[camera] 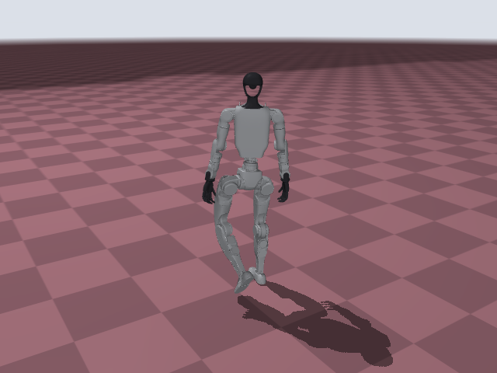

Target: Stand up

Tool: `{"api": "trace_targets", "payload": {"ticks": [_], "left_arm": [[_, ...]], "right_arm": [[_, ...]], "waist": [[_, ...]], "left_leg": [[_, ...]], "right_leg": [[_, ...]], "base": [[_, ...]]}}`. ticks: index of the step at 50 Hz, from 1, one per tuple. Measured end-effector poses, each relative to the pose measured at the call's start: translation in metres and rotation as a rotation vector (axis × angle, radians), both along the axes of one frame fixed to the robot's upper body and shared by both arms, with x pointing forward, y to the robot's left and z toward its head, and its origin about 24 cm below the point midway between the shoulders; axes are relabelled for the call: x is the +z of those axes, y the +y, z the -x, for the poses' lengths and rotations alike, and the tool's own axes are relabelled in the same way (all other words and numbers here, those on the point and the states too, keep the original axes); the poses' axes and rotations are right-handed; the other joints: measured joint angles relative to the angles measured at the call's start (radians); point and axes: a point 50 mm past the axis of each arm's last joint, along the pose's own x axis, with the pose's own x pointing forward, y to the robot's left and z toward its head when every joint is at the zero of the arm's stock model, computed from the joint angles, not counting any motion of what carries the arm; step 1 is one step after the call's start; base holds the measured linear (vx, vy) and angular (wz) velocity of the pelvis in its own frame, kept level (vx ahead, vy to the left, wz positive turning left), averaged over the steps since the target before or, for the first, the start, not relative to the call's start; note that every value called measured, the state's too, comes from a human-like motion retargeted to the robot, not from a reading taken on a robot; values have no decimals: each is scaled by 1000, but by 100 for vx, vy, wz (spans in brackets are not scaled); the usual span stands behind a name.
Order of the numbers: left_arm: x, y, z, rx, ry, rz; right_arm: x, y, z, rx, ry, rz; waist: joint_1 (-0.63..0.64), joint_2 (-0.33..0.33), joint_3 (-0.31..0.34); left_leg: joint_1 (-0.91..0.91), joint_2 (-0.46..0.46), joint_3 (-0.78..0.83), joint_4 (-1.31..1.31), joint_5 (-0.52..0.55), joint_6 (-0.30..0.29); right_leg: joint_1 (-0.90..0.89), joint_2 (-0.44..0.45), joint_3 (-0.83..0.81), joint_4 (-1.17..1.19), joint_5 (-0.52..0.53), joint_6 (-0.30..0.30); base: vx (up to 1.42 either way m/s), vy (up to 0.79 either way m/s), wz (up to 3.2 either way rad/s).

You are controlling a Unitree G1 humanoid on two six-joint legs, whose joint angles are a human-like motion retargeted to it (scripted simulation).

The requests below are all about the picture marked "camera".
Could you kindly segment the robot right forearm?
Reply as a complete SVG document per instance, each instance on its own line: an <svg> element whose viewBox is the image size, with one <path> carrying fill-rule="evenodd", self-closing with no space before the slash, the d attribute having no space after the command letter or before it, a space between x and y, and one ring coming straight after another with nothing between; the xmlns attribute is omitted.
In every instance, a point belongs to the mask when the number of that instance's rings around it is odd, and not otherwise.
<svg viewBox="0 0 497 373"><path fill-rule="evenodd" d="M288 173L290 178L287 140L285 140L285 151L278 152L277 158L279 161L280 177L283 179L283 174Z"/></svg>

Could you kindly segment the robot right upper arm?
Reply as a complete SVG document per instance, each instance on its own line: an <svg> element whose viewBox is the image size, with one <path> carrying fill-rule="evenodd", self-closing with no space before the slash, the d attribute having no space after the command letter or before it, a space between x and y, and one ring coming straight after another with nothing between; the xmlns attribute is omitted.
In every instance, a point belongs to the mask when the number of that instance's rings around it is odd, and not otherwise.
<svg viewBox="0 0 497 373"><path fill-rule="evenodd" d="M274 149L277 151L285 151L285 123L283 113L279 109L269 108L270 119L274 123Z"/></svg>

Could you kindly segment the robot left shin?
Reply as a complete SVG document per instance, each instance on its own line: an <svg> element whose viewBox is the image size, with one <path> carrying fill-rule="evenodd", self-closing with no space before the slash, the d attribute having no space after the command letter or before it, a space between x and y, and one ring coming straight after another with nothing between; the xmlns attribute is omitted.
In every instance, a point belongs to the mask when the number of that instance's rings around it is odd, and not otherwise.
<svg viewBox="0 0 497 373"><path fill-rule="evenodd" d="M217 225L215 228L215 232L217 235L217 241L219 242L224 255L231 261L232 266L238 274L238 278L240 278L245 272L245 268L240 257L239 248L235 236L227 236L222 225Z"/></svg>

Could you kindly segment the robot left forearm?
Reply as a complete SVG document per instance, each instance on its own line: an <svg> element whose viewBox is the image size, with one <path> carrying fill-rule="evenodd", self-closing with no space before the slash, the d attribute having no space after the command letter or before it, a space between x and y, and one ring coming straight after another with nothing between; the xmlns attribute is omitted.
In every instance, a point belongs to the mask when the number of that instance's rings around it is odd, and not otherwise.
<svg viewBox="0 0 497 373"><path fill-rule="evenodd" d="M220 153L219 151L216 151L216 149L217 149L217 140L214 139L213 144L212 144L211 153L210 153L210 162L209 162L208 169L207 169L207 171L210 172L211 179L214 179L216 177L217 171L219 169L220 160L222 157L222 153ZM205 173L205 176L206 176L206 173Z"/></svg>

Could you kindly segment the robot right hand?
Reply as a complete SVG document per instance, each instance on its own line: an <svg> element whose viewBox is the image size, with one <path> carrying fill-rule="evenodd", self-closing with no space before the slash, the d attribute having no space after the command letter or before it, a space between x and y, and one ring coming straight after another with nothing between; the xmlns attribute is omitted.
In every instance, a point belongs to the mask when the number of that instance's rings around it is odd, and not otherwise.
<svg viewBox="0 0 497 373"><path fill-rule="evenodd" d="M288 181L290 181L289 174L284 173L283 179L280 178L280 180L282 181L282 187L279 189L278 192L281 192L282 190L283 190L283 192L282 192L281 197L277 198L277 200L278 200L278 202L284 202L288 198L288 192L289 192L289 182Z"/></svg>

